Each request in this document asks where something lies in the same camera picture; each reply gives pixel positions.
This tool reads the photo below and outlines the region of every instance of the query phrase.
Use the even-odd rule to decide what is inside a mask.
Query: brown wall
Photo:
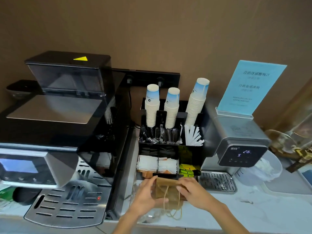
[[[222,97],[244,59],[288,65],[254,113],[268,125],[311,77],[311,7],[311,0],[0,0],[0,109],[12,103],[6,85],[33,79],[23,60],[46,50],[179,72],[184,100],[198,77]],[[144,94],[132,89],[137,122]]]

